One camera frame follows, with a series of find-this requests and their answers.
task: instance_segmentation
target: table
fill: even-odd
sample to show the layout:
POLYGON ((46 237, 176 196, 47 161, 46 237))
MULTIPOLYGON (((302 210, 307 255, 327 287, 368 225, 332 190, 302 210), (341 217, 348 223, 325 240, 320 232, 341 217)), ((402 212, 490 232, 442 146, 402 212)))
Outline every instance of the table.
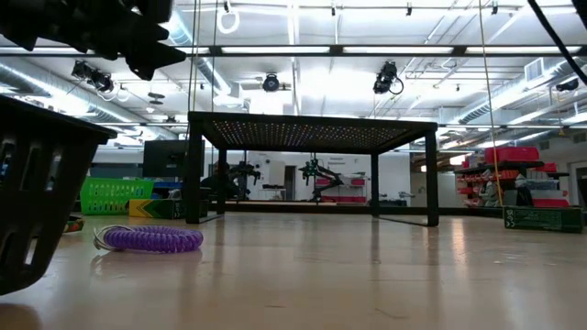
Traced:
MULTIPOLYGON (((199 224, 200 167, 197 155, 202 155, 202 138, 218 149, 219 180, 227 180, 227 151, 288 151, 371 156, 371 196, 379 196, 379 156, 419 138, 426 140, 427 221, 424 226, 438 225, 437 184, 437 123, 399 120, 351 119, 300 115, 249 115, 232 113, 191 112, 187 167, 188 224, 199 224)), ((226 211, 225 185, 220 183, 216 212, 226 211)), ((239 209, 231 205, 231 210, 239 209)), ((315 213, 320 206, 300 205, 299 213, 315 213)), ((380 217, 379 199, 371 206, 328 208, 332 213, 371 214, 380 217)), ((280 212, 279 205, 264 205, 256 212, 280 212)))

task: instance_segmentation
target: purple coiled cable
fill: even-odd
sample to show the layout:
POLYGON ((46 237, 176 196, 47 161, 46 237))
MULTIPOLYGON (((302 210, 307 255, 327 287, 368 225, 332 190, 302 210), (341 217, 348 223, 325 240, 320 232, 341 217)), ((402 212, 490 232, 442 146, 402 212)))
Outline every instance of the purple coiled cable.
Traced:
POLYGON ((204 242, 204 235, 192 229, 177 229, 161 225, 133 226, 129 229, 110 228, 104 233, 104 241, 116 249, 160 253, 196 251, 204 242))

